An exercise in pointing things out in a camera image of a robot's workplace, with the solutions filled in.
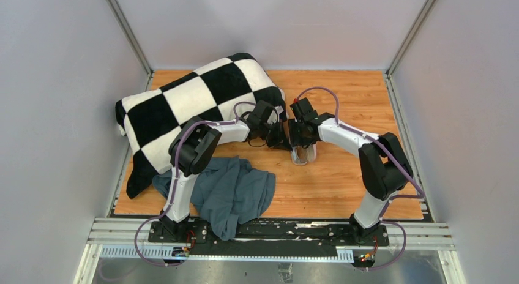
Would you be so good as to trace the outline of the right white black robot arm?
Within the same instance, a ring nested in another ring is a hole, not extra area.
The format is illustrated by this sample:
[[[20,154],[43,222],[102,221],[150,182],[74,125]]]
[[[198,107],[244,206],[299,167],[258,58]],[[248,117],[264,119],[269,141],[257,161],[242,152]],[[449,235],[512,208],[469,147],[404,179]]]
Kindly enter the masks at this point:
[[[396,135],[369,133],[346,124],[333,114],[318,114],[308,99],[290,106],[288,121],[291,158],[296,165],[316,159],[316,144],[336,145],[359,159],[365,195],[349,218],[349,236],[356,245],[374,237],[391,198],[405,187],[413,172]]]

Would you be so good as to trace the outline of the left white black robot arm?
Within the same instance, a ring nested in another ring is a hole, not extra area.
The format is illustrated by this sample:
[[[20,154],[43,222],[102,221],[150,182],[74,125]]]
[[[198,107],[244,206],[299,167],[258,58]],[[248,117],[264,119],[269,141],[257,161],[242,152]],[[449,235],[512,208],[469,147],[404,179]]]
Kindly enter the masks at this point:
[[[169,147],[172,181],[159,222],[173,243],[187,237],[189,200],[198,175],[208,166],[220,144],[261,139],[266,146],[289,150],[289,138],[278,109],[263,100],[251,111],[234,113],[230,121],[192,117]]]

